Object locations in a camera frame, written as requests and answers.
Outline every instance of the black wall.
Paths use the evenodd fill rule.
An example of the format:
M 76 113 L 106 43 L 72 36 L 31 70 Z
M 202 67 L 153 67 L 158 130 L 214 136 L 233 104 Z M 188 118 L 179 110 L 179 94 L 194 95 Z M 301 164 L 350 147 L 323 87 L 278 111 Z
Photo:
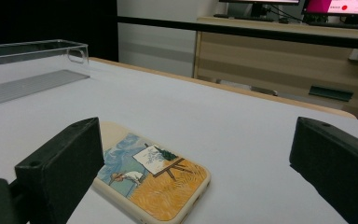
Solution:
M 118 62 L 117 0 L 0 0 L 0 44 L 50 39 Z

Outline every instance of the clear acrylic box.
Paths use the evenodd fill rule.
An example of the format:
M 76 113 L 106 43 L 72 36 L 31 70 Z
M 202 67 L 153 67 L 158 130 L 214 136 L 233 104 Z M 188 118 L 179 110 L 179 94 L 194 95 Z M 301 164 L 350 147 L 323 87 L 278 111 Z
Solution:
M 0 45 L 0 103 L 88 77 L 87 44 L 57 39 Z

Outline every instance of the monitor screen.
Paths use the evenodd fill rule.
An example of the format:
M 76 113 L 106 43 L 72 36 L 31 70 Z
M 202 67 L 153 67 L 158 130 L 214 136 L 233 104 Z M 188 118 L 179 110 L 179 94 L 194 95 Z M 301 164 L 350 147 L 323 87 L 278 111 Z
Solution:
M 306 0 L 303 13 L 358 17 L 358 0 Z

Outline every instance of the blue sky illustration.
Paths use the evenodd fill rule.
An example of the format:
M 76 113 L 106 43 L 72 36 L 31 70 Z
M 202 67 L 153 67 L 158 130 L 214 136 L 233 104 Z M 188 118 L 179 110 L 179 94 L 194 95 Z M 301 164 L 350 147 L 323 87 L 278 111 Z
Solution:
M 143 165 L 133 158 L 133 155 L 145 149 L 145 144 L 151 145 L 143 138 L 129 133 L 117 145 L 104 152 L 103 158 L 105 165 L 97 177 L 104 183 L 109 184 L 110 175 L 112 173 L 138 171 L 144 174 L 144 176 L 148 175 L 148 171 Z M 136 185 L 130 180 L 123 180 L 122 182 L 115 181 L 110 186 L 124 197 L 130 197 L 136 188 Z

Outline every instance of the white tabletop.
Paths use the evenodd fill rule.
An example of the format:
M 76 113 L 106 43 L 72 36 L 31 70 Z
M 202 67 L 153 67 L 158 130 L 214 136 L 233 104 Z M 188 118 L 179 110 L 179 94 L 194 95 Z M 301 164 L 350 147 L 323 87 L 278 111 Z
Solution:
M 98 117 L 196 161 L 212 183 L 186 223 L 346 223 L 289 166 L 297 117 L 358 137 L 358 120 L 90 62 L 91 78 L 0 104 L 0 177 L 62 129 Z M 93 188 L 69 223 L 136 223 Z

